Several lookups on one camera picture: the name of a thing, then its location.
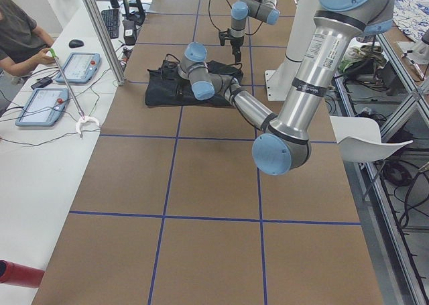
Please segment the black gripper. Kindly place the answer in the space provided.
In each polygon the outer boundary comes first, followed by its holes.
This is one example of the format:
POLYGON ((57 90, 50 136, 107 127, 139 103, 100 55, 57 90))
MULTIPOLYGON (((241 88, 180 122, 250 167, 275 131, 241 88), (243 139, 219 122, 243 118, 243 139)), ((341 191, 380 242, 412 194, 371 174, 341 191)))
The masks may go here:
POLYGON ((228 28, 225 31, 220 31, 218 33, 219 42, 221 46, 225 45, 225 42, 230 41, 230 45, 233 49, 233 55, 235 59, 235 63, 241 62, 241 46, 243 45, 243 37, 237 37, 233 35, 233 30, 228 28))
POLYGON ((178 73, 179 59, 167 53, 162 61, 161 79, 174 87, 176 97, 184 96, 184 80, 178 73))

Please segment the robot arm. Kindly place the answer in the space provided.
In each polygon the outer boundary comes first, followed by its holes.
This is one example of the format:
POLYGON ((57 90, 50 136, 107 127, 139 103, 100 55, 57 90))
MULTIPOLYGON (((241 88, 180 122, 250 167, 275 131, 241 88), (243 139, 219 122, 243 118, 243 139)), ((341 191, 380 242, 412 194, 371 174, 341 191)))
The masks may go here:
POLYGON ((298 0, 293 36, 302 38, 293 79, 282 78, 286 98, 279 113, 270 111, 232 76, 209 72, 207 51, 188 44, 177 65, 178 82, 189 82, 198 101, 221 95, 261 135, 254 141, 256 166, 282 175, 305 164, 311 154, 308 128, 351 40, 386 32, 394 0, 298 0))
POLYGON ((247 18, 274 25, 280 16, 277 4, 278 0, 237 0, 232 4, 231 26, 223 32, 220 31, 218 35, 221 46, 225 45, 226 40, 230 42, 235 63, 241 61, 247 18))

